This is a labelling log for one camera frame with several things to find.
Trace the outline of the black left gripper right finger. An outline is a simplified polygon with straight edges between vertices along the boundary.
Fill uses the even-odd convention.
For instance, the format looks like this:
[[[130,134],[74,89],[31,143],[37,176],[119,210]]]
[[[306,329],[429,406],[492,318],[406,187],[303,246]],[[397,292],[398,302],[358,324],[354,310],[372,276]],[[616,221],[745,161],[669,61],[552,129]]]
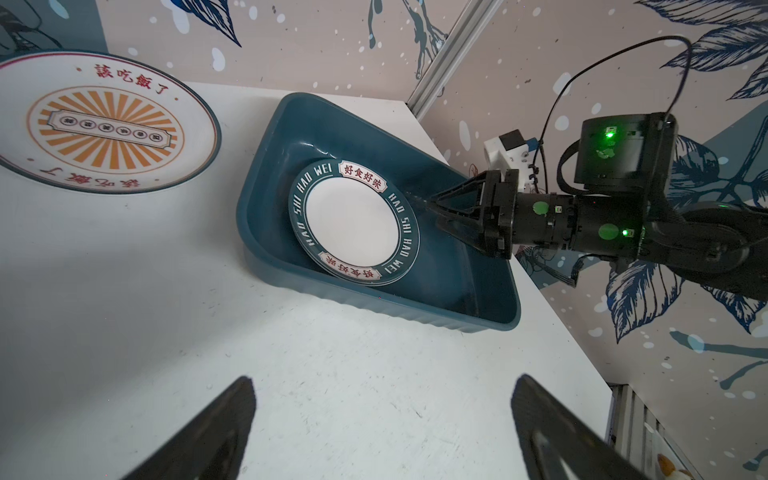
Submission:
[[[530,479],[643,479],[533,377],[518,378],[511,412]]]

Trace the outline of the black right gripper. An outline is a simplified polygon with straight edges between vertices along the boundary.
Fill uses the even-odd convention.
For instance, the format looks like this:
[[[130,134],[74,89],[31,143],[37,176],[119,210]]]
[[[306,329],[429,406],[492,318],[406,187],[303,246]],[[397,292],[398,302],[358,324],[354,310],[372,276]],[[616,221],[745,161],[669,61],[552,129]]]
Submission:
[[[482,229],[445,217],[437,227],[468,247],[509,259],[516,245],[568,249],[575,236],[575,198],[522,193],[516,170],[486,171],[428,200],[431,207],[472,210],[480,207]]]

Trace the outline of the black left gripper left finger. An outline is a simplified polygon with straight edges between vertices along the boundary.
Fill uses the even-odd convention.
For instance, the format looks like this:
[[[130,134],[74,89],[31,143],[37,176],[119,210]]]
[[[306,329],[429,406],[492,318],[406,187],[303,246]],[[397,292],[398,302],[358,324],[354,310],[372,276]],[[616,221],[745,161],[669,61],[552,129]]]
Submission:
[[[235,479],[257,409],[253,382],[237,378],[128,479]]]

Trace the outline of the dark teal plastic bin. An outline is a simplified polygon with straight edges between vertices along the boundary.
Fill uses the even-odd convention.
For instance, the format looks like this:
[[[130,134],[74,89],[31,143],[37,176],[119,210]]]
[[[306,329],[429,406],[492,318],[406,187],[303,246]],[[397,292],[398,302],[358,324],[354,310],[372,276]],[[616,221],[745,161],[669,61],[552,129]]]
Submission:
[[[411,230],[410,266],[388,285],[364,285],[312,260],[289,222],[297,185],[315,163],[350,160],[396,189]],[[236,208],[246,263],[268,284],[319,298],[474,333],[509,331],[521,306],[511,266],[440,231],[421,200],[463,181],[457,171],[319,96],[292,93],[272,115]]]

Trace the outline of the green rim plate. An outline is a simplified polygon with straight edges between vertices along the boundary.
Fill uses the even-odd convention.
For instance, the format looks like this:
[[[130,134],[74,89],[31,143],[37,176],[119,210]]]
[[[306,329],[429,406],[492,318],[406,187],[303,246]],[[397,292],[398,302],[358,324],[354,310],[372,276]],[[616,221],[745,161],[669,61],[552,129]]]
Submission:
[[[370,167],[322,159],[295,177],[288,215],[305,253],[352,283],[382,287],[416,263],[421,232],[414,209],[395,184]]]

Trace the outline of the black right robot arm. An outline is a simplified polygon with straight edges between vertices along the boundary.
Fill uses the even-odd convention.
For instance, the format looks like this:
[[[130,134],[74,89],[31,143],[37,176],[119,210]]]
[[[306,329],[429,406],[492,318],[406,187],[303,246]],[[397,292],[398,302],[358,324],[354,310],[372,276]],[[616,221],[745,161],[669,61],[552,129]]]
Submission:
[[[525,245],[582,252],[621,270],[642,260],[765,300],[766,212],[717,202],[675,210],[667,189],[676,141],[666,113],[593,118],[563,153],[576,170],[556,193],[523,193],[517,170],[489,170],[426,205],[444,232],[489,257],[510,259]]]

